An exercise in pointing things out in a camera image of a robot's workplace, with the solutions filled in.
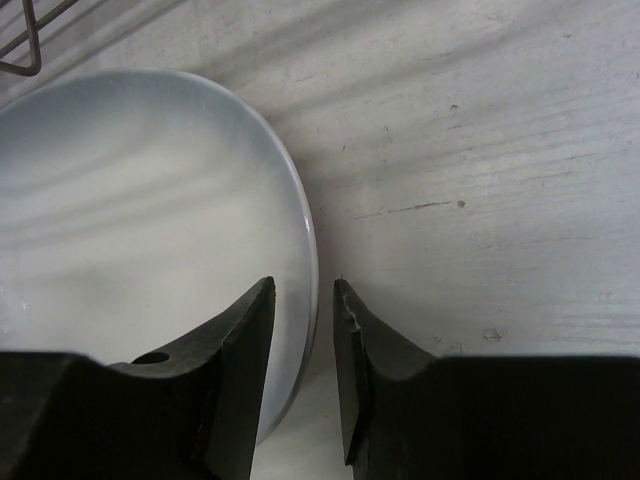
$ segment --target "wire rack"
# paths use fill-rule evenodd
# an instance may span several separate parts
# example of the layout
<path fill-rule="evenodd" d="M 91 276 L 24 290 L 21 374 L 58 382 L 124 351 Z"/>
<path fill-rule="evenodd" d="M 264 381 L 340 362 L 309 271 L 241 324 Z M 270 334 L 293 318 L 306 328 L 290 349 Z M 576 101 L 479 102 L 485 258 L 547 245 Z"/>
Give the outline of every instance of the wire rack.
<path fill-rule="evenodd" d="M 0 8 L 4 7 L 10 0 L 0 0 Z M 24 18 L 27 23 L 27 29 L 11 40 L 4 47 L 0 48 L 0 59 L 4 58 L 8 53 L 15 50 L 18 46 L 29 41 L 29 51 L 31 63 L 24 67 L 13 63 L 0 60 L 0 72 L 12 73 L 23 77 L 32 77 L 37 75 L 42 68 L 42 58 L 40 55 L 40 38 L 38 32 L 40 29 L 49 25 L 52 21 L 62 15 L 71 6 L 78 3 L 78 0 L 63 0 L 56 7 L 52 8 L 48 13 L 40 19 L 36 19 L 33 8 L 33 0 L 22 0 L 22 9 L 24 10 Z"/>

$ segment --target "white wooden surface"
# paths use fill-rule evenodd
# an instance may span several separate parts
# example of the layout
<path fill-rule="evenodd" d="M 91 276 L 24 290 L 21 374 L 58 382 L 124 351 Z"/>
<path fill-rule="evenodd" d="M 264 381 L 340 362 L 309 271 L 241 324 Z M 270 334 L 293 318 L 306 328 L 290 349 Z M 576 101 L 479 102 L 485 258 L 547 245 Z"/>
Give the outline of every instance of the white wooden surface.
<path fill-rule="evenodd" d="M 1 75 L 2 104 L 61 75 L 182 69 L 244 97 L 296 162 L 318 335 L 255 479 L 351 478 L 341 275 L 436 354 L 640 349 L 638 2 L 87 0 L 42 37 L 42 73 Z"/>

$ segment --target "white bowl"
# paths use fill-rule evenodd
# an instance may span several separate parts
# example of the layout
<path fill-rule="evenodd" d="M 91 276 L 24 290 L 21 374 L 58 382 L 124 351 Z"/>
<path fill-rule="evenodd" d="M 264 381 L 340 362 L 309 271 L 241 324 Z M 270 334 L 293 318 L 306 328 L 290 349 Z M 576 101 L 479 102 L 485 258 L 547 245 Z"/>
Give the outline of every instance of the white bowl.
<path fill-rule="evenodd" d="M 259 278 L 276 318 L 258 439 L 290 405 L 315 331 L 309 205 L 266 121 L 186 73 L 110 71 L 0 112 L 0 348 L 131 361 Z"/>

